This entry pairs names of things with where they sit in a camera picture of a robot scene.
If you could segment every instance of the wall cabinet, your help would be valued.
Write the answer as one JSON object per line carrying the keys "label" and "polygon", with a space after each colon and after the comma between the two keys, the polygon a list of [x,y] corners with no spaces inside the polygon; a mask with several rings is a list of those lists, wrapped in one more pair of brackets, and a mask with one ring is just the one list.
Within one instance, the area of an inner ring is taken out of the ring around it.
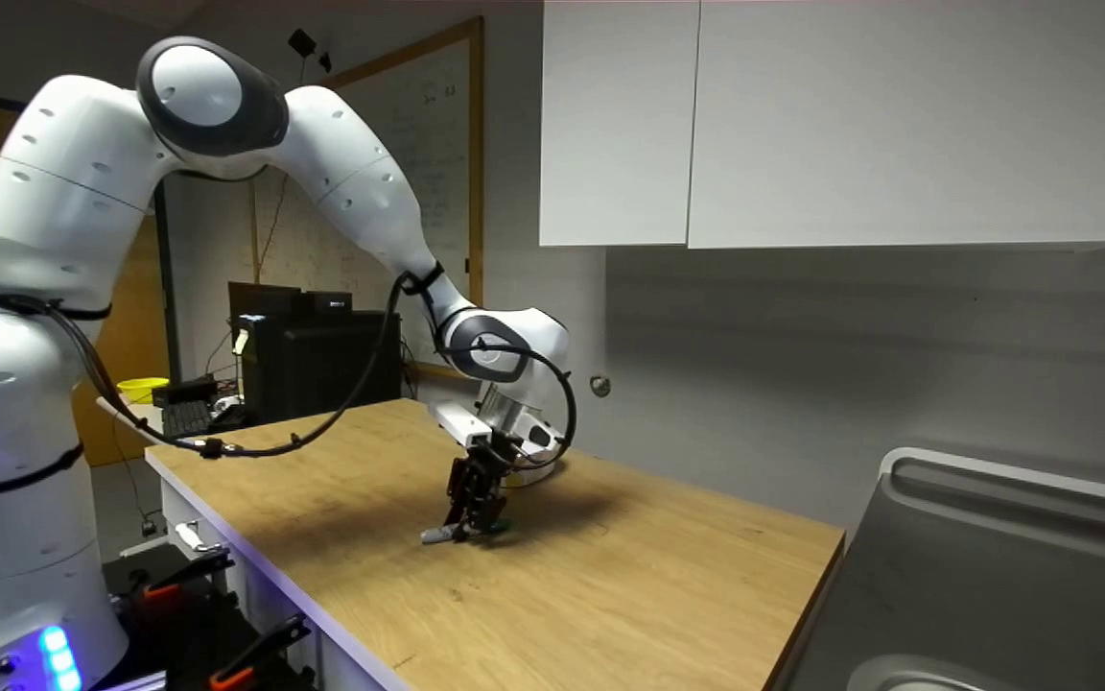
{"label": "wall cabinet", "polygon": [[[691,61],[686,87],[660,86],[671,56],[625,56],[632,74],[619,68],[625,47],[655,35],[640,40],[640,22],[625,22],[632,35],[619,47],[619,32],[596,22],[600,8],[607,3],[544,3],[550,246],[1105,243],[1105,3],[625,3],[625,17],[682,10],[660,27],[682,32],[676,41]],[[590,64],[567,68],[571,54],[590,54]],[[587,86],[612,86],[607,118],[596,100],[557,104],[557,93]],[[644,115],[654,104],[640,95],[654,86],[665,87],[665,108],[681,108],[671,95],[686,93],[686,123]],[[567,219],[607,224],[584,238]]]}

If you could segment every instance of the white cabinet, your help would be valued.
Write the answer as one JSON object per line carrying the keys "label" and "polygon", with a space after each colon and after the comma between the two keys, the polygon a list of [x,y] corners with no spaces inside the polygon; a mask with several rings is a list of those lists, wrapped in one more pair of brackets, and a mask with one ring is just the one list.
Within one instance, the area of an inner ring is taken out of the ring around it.
{"label": "white cabinet", "polygon": [[544,0],[543,243],[1105,243],[1105,0]]}
{"label": "white cabinet", "polygon": [[682,243],[699,3],[544,0],[539,35],[543,243]]}
{"label": "white cabinet", "polygon": [[691,246],[1105,243],[1105,0],[703,0]]}

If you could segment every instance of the white wall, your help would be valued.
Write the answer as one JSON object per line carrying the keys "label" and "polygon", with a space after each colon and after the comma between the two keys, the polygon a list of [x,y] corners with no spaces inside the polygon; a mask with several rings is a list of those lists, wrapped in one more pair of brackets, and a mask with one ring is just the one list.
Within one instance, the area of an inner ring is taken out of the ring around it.
{"label": "white wall", "polygon": [[[342,64],[486,17],[486,303],[544,303],[575,333],[584,450],[852,522],[902,441],[1105,472],[1105,250],[535,250],[522,234],[522,10],[509,0],[240,3],[218,27],[281,78],[292,27]],[[186,184],[179,338],[199,369],[223,282],[251,273],[243,188]],[[269,282],[350,267],[289,197]]]}
{"label": "white wall", "polygon": [[70,0],[0,0],[0,95],[27,100],[54,61],[118,61],[118,78],[133,82],[146,41],[146,27]]}

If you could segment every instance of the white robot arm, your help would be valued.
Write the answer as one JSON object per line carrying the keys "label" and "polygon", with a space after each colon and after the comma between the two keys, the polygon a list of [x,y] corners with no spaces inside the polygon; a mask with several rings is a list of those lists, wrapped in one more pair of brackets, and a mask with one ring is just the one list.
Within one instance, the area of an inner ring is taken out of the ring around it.
{"label": "white robot arm", "polygon": [[[329,87],[275,93],[254,64],[199,40],[156,41],[133,87],[94,78],[50,82],[0,150],[0,662],[23,686],[85,686],[125,655],[103,590],[94,485],[70,416],[131,238],[169,174],[243,182],[284,168],[336,232],[425,299],[435,347],[485,385],[474,410],[501,459],[544,466],[571,441],[535,416],[564,385],[564,328],[544,311],[481,311],[424,238],[417,200],[356,110]],[[493,508],[457,508],[485,527]]]}

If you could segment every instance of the wooden countertop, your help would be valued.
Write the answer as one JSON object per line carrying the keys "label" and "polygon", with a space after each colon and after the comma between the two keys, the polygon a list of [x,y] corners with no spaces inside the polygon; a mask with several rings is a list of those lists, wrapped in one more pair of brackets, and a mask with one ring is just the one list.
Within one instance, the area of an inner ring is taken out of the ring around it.
{"label": "wooden countertop", "polygon": [[[269,445],[311,424],[226,435]],[[424,691],[764,686],[842,529],[567,454],[502,545],[417,545],[462,450],[424,402],[350,410],[272,459],[154,467],[382,685]]]}

